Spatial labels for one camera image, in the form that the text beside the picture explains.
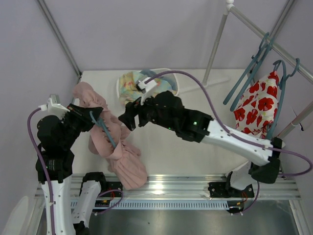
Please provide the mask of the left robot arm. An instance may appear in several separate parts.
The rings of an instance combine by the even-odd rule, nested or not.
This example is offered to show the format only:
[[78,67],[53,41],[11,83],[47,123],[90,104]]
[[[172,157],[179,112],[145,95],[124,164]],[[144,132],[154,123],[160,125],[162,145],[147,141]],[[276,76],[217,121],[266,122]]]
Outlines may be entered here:
[[102,172],[87,173],[82,180],[74,210],[70,206],[70,188],[74,154],[71,147],[82,132],[90,131],[102,113],[102,107],[83,108],[68,105],[62,118],[48,115],[37,124],[36,171],[45,196],[47,234],[88,235],[89,220],[98,195],[107,188]]

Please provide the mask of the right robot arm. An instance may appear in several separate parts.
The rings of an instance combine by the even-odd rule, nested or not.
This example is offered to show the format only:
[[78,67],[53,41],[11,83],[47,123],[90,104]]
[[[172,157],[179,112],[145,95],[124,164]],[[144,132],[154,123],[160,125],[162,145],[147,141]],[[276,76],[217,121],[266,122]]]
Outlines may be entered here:
[[243,191],[254,182],[273,184],[278,177],[281,139],[258,139],[232,128],[226,131],[212,116],[186,109],[181,99],[170,92],[127,103],[118,119],[133,131],[135,117],[139,119],[139,127],[151,122],[174,131],[185,141],[216,145],[245,157],[248,163],[227,176],[225,190],[229,194]]

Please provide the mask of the pink skirt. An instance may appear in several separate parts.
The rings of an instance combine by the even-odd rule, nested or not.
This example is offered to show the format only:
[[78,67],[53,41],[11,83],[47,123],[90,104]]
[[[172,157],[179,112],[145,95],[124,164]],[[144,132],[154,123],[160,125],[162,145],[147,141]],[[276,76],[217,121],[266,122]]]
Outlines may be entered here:
[[74,87],[73,97],[79,99],[79,106],[84,108],[103,108],[96,120],[103,121],[108,132],[97,125],[90,130],[89,150],[106,159],[108,170],[117,175],[127,190],[142,187],[147,181],[147,171],[142,163],[140,150],[126,138],[131,133],[122,125],[108,108],[106,100],[90,84],[80,82]]

